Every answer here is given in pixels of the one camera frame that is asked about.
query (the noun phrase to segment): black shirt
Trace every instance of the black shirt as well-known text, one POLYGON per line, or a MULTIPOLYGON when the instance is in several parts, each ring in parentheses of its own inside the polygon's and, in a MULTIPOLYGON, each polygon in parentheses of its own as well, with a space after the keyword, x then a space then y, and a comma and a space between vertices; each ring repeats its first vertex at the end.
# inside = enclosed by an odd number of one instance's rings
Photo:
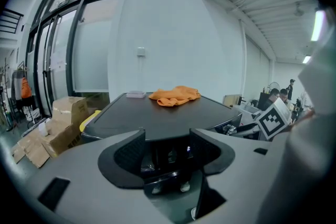
POLYGON ((288 90, 288 96, 287 96, 287 99, 288 99, 288 100, 292 100, 293 86, 290 84, 290 85, 287 87, 287 90, 288 90))
POLYGON ((269 99, 266 100, 266 102, 264 103, 264 105, 262 106, 261 110, 265 111, 266 109, 268 109, 271 105, 273 104, 273 102, 269 99))

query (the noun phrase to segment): orange bag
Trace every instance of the orange bag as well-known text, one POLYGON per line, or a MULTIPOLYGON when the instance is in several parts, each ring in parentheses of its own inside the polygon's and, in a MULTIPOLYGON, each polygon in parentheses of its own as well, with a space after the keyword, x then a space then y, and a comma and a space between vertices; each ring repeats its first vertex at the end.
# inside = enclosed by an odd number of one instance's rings
POLYGON ((29 87, 28 81, 25 77, 22 78, 22 90, 21 90, 21 98, 31 97, 31 89, 29 87))

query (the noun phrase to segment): black table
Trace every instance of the black table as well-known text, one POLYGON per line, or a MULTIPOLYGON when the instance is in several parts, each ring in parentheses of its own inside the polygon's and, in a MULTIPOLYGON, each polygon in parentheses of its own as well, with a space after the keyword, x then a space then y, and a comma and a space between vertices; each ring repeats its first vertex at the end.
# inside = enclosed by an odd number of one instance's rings
POLYGON ((211 130, 240 122, 241 113, 206 97, 173 107, 159 106, 148 98, 120 95, 84 129, 82 138, 91 142, 121 133, 145 129, 146 141, 162 141, 189 135, 190 128, 211 130))

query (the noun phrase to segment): fluorescent light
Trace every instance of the fluorescent light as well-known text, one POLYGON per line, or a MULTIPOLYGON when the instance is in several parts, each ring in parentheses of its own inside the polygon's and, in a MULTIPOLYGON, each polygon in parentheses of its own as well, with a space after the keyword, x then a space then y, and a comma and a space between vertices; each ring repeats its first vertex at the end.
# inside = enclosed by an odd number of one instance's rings
POLYGON ((306 56, 302 63, 307 63, 311 56, 306 56))
POLYGON ((315 24, 314 24, 313 35, 311 36, 311 41, 319 40, 321 31, 322 31, 323 20, 324 20, 324 11, 318 10, 315 13, 315 24))

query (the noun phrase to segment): orange towel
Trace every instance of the orange towel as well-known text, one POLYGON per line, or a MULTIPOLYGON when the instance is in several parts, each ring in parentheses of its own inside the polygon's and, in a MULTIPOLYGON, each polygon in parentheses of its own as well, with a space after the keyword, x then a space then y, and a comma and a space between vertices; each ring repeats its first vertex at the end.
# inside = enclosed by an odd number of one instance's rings
POLYGON ((161 106, 180 105, 200 97, 197 89, 186 86, 177 86, 171 91, 158 89, 149 96, 150 99, 157 100, 157 103, 161 106))

